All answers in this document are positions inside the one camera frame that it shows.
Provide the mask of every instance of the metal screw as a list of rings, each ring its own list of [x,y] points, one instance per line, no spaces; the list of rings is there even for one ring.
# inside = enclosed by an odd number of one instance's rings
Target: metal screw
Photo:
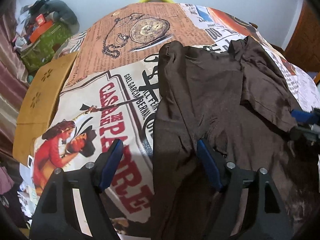
[[[235,165],[233,162],[228,162],[228,163],[227,163],[227,167],[228,167],[229,169],[234,169],[234,168],[236,167],[236,165]]]
[[[267,174],[267,173],[268,173],[268,170],[265,169],[265,168],[260,168],[260,172],[261,172],[262,174]]]
[[[94,166],[94,163],[93,163],[93,162],[88,162],[88,163],[85,164],[85,167],[86,167],[87,169],[91,169],[91,168],[93,168],[93,166]]]
[[[55,170],[54,170],[54,174],[59,174],[61,172],[61,169],[60,168],[56,168]]]

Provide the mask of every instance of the blue gripper pad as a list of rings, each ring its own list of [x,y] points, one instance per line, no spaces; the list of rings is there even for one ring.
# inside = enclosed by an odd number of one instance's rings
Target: blue gripper pad
[[[226,161],[223,156],[219,152],[214,151],[205,139],[198,141],[196,155],[202,162],[211,186],[215,190],[221,191],[228,183],[225,179]]]
[[[315,124],[319,122],[319,117],[314,113],[292,110],[291,116],[294,117],[297,122],[303,122],[305,124]]]
[[[123,149],[123,142],[121,140],[118,140],[115,147],[112,147],[111,145],[109,149],[109,151],[111,151],[110,157],[102,169],[101,181],[99,184],[101,191],[104,191],[106,188],[110,187],[113,176],[116,173],[119,162],[122,158]]]

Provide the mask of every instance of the watch face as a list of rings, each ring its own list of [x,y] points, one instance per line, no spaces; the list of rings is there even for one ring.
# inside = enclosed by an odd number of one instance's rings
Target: watch face
[[[148,44],[164,35],[169,27],[169,22],[163,19],[142,19],[131,28],[130,37],[137,43]]]

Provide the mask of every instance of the brown t-shirt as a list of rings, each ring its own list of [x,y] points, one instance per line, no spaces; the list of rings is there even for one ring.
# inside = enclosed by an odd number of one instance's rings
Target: brown t-shirt
[[[300,223],[303,199],[316,198],[317,159],[297,157],[307,146],[297,149],[288,132],[297,125],[290,112],[300,107],[261,45],[247,37],[218,54],[173,41],[159,51],[158,78],[152,239],[201,239],[209,214],[219,211],[223,194],[210,187],[195,154],[202,137],[242,169],[265,167],[292,223]],[[246,192],[234,232],[245,203]]]

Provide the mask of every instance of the clutter pile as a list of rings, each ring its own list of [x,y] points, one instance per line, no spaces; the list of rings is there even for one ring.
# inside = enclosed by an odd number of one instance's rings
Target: clutter pile
[[[60,0],[37,0],[21,9],[12,41],[30,74],[52,60],[55,52],[79,31],[74,12]]]

